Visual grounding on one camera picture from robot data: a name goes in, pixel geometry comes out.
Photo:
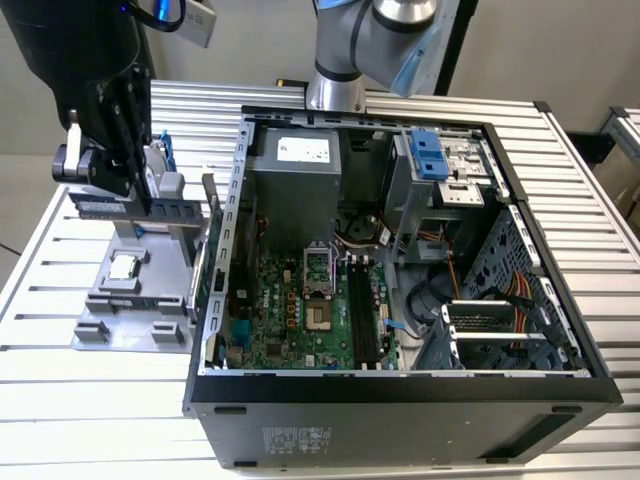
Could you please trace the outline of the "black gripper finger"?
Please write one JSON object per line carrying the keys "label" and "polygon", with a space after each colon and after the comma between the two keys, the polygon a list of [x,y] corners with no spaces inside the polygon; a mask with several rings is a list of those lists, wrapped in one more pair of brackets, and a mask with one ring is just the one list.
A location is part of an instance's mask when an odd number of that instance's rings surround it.
{"label": "black gripper finger", "polygon": [[127,197],[139,163],[139,112],[135,81],[58,79],[52,91],[67,140],[52,163],[59,183],[89,185]]}
{"label": "black gripper finger", "polygon": [[131,150],[131,178],[136,191],[138,215],[146,216],[150,210],[150,193],[145,180],[146,156],[144,147],[151,141],[150,73],[146,67],[131,67],[124,85],[124,108]]}

